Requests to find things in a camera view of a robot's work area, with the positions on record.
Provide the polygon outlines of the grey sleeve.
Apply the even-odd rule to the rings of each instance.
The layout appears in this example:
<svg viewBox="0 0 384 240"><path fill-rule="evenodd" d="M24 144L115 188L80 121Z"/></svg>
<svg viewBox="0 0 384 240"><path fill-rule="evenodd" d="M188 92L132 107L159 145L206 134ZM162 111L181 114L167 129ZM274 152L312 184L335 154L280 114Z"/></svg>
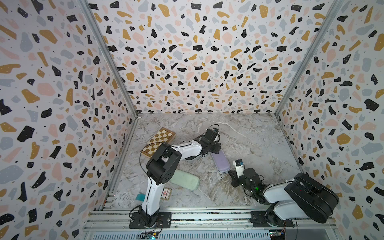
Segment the grey sleeve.
<svg viewBox="0 0 384 240"><path fill-rule="evenodd" d="M231 169L231 165L223 150L220 150L218 154L211 153L211 157L219 173L225 174Z"/></svg>

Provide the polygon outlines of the mint green zippered sleeve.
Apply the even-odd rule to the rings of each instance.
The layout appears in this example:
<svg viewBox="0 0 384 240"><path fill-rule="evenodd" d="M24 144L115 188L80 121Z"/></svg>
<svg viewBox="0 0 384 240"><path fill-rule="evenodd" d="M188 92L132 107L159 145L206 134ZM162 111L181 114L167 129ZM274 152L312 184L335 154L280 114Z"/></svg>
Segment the mint green zippered sleeve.
<svg viewBox="0 0 384 240"><path fill-rule="evenodd" d="M190 191L195 191L199 187L200 178L190 173L176 169L170 182Z"/></svg>

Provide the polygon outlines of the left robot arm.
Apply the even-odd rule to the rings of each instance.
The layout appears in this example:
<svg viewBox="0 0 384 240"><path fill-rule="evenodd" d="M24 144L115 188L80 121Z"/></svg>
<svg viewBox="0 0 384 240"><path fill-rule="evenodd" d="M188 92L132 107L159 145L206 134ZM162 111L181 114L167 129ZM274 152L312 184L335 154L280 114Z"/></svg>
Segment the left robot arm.
<svg viewBox="0 0 384 240"><path fill-rule="evenodd" d="M138 207L138 212L143 218L157 216L164 185L174 176L180 161L190 161L208 153L219 153L221 150L219 131L219 125L214 124L200 136L189 141L183 141L179 145L160 143L144 170L148 177L148 187L145 200Z"/></svg>

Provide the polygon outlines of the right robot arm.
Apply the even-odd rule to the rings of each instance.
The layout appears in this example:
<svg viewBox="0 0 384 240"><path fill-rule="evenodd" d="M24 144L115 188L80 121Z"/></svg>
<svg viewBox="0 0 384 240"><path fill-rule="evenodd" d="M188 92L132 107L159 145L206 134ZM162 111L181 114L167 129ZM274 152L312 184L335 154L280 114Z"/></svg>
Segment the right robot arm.
<svg viewBox="0 0 384 240"><path fill-rule="evenodd" d="M268 205L266 211L256 211L251 217L254 224L268 224L278 227L286 220L311 219L324 224L333 215L340 200L336 193L304 173L279 184L266 185L261 175L248 168L238 174L229 171L233 187L242 187L245 194L261 205Z"/></svg>

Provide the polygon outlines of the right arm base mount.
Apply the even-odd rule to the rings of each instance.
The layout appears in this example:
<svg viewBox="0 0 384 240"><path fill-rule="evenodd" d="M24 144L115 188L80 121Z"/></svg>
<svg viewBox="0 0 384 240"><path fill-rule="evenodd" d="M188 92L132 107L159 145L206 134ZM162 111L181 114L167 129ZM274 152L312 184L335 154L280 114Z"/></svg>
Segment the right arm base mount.
<svg viewBox="0 0 384 240"><path fill-rule="evenodd" d="M254 228L293 228L296 226L292 220L281 220L275 215L274 212L268 213L267 211L252 211L250 222L253 224Z"/></svg>

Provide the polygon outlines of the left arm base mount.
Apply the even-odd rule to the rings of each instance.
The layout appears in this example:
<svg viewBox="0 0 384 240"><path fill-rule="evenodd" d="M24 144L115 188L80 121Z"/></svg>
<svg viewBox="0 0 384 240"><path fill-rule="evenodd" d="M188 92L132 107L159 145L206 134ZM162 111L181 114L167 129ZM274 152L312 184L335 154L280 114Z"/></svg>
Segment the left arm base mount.
<svg viewBox="0 0 384 240"><path fill-rule="evenodd" d="M153 216L145 213L133 213L131 215L130 229L158 228L169 229L171 227L172 213L157 212Z"/></svg>

